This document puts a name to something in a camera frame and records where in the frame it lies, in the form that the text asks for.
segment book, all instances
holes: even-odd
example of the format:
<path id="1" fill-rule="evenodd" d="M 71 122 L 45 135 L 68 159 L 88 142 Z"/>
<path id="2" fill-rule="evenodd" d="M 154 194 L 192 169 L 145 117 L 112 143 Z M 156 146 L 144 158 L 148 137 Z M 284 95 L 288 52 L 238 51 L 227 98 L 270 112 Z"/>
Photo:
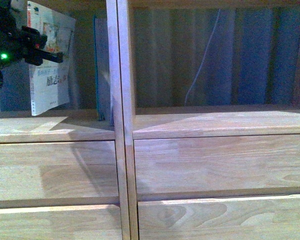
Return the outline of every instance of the book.
<path id="1" fill-rule="evenodd" d="M 114 125 L 113 93 L 110 81 L 108 25 L 106 18 L 94 18 L 95 87 L 100 121 Z"/>
<path id="2" fill-rule="evenodd" d="M 47 35 L 45 51 L 63 53 L 63 62 L 43 60 L 29 65 L 31 113 L 40 115 L 66 104 L 69 99 L 68 73 L 70 49 L 74 43 L 76 20 L 35 2 L 27 2 L 27 26 Z"/>

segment wooden shelf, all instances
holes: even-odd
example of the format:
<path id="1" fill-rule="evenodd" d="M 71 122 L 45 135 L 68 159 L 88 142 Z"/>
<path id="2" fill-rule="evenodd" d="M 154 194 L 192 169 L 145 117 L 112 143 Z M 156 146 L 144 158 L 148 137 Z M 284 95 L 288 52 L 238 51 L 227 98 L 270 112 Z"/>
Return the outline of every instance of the wooden shelf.
<path id="1" fill-rule="evenodd" d="M 0 143 L 114 140 L 114 128 L 98 121 L 97 111 L 0 112 Z"/>
<path id="2" fill-rule="evenodd" d="M 133 139 L 300 134 L 300 109 L 237 105 L 137 109 Z"/>
<path id="3" fill-rule="evenodd" d="M 218 9 L 287 7 L 300 5 L 300 0 L 130 0 L 134 8 L 149 9 Z"/>

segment wooden drawer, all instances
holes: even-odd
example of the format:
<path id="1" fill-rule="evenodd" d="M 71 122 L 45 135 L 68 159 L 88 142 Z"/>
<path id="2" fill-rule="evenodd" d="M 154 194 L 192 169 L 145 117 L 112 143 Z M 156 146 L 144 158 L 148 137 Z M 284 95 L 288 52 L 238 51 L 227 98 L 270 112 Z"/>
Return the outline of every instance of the wooden drawer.
<path id="1" fill-rule="evenodd" d="M 134 148 L 140 200 L 300 191 L 300 134 L 135 140 Z"/>
<path id="2" fill-rule="evenodd" d="M 120 208 L 83 205 L 0 209 L 0 240 L 121 240 Z"/>
<path id="3" fill-rule="evenodd" d="M 139 202 L 140 240 L 300 240 L 300 195 Z"/>
<path id="4" fill-rule="evenodd" d="M 95 198 L 118 201 L 114 141 L 0 144 L 0 201 L 44 206 L 56 199 L 97 203 Z"/>

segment curtain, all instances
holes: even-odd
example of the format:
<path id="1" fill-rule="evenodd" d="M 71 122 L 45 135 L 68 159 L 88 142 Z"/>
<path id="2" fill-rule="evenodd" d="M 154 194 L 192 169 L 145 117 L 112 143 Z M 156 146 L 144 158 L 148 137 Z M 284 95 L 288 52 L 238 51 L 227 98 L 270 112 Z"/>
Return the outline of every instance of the curtain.
<path id="1" fill-rule="evenodd" d="M 217 9 L 136 9 L 138 107 L 183 106 Z M 290 104 L 300 42 L 300 6 L 222 9 L 187 106 Z"/>

